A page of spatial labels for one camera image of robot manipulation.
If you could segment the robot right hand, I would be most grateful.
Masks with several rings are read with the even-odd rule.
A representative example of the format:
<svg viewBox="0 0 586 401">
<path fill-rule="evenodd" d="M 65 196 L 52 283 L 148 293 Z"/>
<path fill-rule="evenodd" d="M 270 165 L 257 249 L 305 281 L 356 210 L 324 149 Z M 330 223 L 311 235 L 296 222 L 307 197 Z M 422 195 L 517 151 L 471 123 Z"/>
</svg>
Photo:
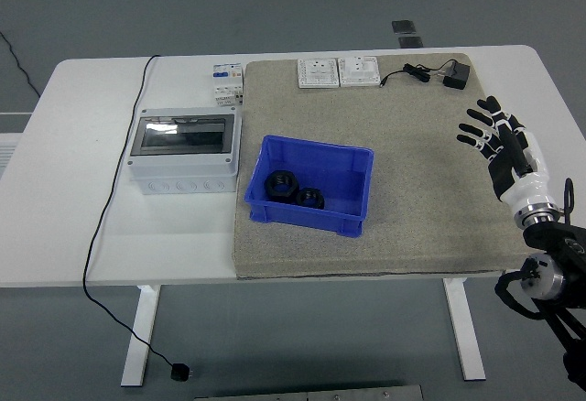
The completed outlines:
<svg viewBox="0 0 586 401">
<path fill-rule="evenodd" d="M 477 102 L 467 115 L 485 128 L 460 124 L 457 140 L 486 159 L 495 197 L 506 204 L 521 229 L 556 222 L 560 208 L 549 193 L 549 173 L 536 138 L 493 96 Z"/>
</svg>

